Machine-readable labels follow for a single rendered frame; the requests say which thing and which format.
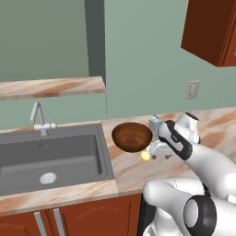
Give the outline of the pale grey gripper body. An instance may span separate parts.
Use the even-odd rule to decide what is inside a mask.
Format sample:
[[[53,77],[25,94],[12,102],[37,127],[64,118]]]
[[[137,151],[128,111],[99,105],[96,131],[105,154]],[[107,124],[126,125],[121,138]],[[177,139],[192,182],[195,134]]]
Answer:
[[[146,151],[149,153],[150,157],[156,155],[157,157],[164,157],[165,155],[174,156],[175,153],[173,150],[165,143],[159,140],[152,142],[147,148]]]

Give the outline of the grey blue milk carton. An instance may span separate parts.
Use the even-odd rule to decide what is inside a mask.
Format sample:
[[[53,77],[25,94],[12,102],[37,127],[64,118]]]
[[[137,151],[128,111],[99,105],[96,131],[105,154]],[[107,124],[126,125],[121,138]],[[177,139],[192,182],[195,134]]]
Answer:
[[[159,130],[159,126],[162,124],[162,120],[155,114],[149,118],[148,127],[152,133],[156,133]]]

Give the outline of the brown wooden bowl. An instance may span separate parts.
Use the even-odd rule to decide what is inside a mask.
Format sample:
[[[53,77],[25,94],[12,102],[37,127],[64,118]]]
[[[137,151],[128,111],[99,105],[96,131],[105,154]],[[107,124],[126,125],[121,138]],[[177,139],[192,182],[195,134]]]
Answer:
[[[152,132],[139,123],[122,123],[112,130],[112,140],[121,150],[136,153],[145,149],[152,141]]]

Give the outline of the grey sink basin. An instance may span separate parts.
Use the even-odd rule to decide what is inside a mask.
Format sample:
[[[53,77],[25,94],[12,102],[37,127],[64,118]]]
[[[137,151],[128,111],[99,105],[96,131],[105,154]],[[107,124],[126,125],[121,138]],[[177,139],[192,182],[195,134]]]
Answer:
[[[100,124],[0,134],[0,196],[113,178]]]

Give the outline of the dark appliance front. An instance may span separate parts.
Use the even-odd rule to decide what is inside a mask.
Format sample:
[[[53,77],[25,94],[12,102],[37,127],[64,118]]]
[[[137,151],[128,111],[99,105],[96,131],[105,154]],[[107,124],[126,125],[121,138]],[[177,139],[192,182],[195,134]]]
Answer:
[[[136,236],[143,236],[146,227],[152,222],[155,217],[156,208],[148,204],[143,195],[140,200],[139,219]]]

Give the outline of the red-brown cupboard door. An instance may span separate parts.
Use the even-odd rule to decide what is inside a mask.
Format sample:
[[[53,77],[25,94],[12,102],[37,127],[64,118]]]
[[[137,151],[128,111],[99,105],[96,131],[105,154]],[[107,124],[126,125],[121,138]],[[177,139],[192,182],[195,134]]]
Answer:
[[[136,236],[141,194],[60,206],[65,236]],[[54,235],[59,236],[53,209]]]
[[[34,213],[0,217],[0,236],[41,236]]]

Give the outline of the silver tap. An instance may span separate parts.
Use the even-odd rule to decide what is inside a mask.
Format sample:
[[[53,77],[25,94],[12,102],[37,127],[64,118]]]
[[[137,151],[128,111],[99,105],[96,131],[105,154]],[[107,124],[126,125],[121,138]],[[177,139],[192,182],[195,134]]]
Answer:
[[[44,122],[41,104],[37,101],[33,105],[29,122],[33,124],[34,130],[39,131],[42,136],[49,135],[49,131],[57,127],[56,122],[52,123]]]

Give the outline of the marble shelf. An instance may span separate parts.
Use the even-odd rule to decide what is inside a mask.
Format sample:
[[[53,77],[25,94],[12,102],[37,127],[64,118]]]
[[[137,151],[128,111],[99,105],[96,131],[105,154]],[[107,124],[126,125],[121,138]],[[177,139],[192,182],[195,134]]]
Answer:
[[[105,93],[102,77],[70,77],[0,82],[0,100],[22,100]]]

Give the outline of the white wall socket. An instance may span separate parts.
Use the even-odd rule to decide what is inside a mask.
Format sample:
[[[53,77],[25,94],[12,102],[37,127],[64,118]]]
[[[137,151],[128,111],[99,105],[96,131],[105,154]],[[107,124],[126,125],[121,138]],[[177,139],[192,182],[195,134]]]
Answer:
[[[186,93],[186,99],[195,99],[199,90],[200,81],[190,81],[188,84],[188,89]]]

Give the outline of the red-brown wall cupboard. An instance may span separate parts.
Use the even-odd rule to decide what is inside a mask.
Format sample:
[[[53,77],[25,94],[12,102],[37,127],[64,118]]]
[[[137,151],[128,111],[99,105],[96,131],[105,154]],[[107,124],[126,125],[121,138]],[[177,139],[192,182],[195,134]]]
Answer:
[[[236,0],[189,0],[182,48],[212,65],[236,66]]]

